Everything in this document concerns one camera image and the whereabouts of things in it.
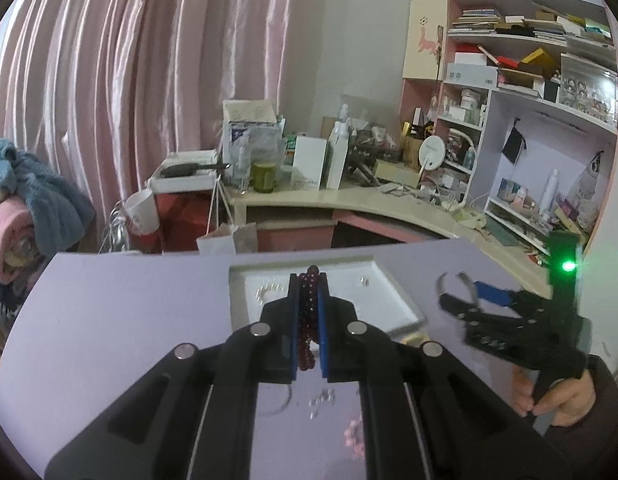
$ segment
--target human hand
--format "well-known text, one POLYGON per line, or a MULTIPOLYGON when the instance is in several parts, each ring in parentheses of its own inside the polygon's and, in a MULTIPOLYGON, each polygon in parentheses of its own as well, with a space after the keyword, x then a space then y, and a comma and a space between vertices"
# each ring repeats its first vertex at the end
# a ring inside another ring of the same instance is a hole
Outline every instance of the human hand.
POLYGON ((534 385, 524 369, 514 366, 512 408, 522 417, 529 412, 543 415, 557 408, 551 425, 568 428, 582 420, 596 402, 596 389, 588 370, 581 379, 565 379, 556 384, 537 404, 533 393, 534 385))

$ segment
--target pink blanket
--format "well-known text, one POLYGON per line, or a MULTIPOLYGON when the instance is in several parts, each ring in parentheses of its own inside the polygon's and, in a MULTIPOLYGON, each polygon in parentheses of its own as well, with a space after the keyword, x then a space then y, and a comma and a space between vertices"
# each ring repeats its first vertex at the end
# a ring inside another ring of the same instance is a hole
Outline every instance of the pink blanket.
POLYGON ((24 237, 34 238, 32 215, 22 199, 11 196, 0 203, 0 283, 3 285, 13 282, 23 271, 7 265, 4 256, 24 237))

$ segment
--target pink drawer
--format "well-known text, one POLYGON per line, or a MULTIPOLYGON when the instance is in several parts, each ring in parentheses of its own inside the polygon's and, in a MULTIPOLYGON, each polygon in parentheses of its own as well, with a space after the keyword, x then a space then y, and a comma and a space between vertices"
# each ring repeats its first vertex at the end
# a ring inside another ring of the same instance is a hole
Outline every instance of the pink drawer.
POLYGON ((330 249, 334 226, 258 231, 260 253, 330 249))

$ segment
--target table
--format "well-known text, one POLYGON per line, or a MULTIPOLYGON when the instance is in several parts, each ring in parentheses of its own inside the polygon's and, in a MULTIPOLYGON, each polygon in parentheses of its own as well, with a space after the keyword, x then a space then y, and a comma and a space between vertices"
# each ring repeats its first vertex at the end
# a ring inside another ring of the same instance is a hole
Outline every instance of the table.
MULTIPOLYGON (((0 423, 42 475, 55 453, 176 345, 205 348, 230 335, 231 266, 350 256, 376 260, 422 309, 429 335, 508 397, 510 366, 465 346, 462 324, 437 305, 435 279, 443 272, 466 271, 475 280, 518 286, 466 239, 207 258, 59 254, 27 299, 4 348, 0 423)), ((451 293, 468 300, 458 281, 451 285, 451 293)), ((252 479, 365 477, 343 439, 359 413, 356 385, 331 386, 334 405, 310 420, 308 399, 323 387, 318 373, 302 374, 287 409, 257 418, 252 479)), ((280 388, 285 386, 261 386, 257 411, 279 404, 280 388)))
MULTIPOLYGON (((256 222, 259 230, 288 231, 289 237, 296 240, 299 238, 299 228, 311 230, 311 243, 326 239, 325 229, 328 226, 333 226, 338 220, 347 221, 345 217, 348 215, 344 212, 359 212, 386 219, 388 222, 385 222, 380 234, 400 241, 415 241, 420 237, 421 230, 446 238, 467 238, 510 272, 526 290, 546 298, 551 294, 546 269, 534 264, 520 247, 505 247, 493 236, 485 238, 479 232, 459 224, 450 213, 411 196, 397 197, 383 194, 375 188, 343 183, 339 190, 281 190, 268 194, 231 192, 230 201, 237 224, 256 222), (409 226, 415 226, 419 231, 409 235, 405 232, 409 226), (401 234, 391 234, 398 229, 404 238, 401 234)), ((367 229, 371 224, 364 217, 359 217, 357 224, 347 222, 367 229)))

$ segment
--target blue towel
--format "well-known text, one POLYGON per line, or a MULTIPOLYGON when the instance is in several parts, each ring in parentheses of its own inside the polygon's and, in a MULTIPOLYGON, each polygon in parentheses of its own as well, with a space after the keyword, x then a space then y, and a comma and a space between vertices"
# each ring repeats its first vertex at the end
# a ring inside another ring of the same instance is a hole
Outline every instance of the blue towel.
POLYGON ((0 139, 0 189, 23 199, 38 250, 48 258, 77 243, 96 214, 76 186, 6 139, 0 139))

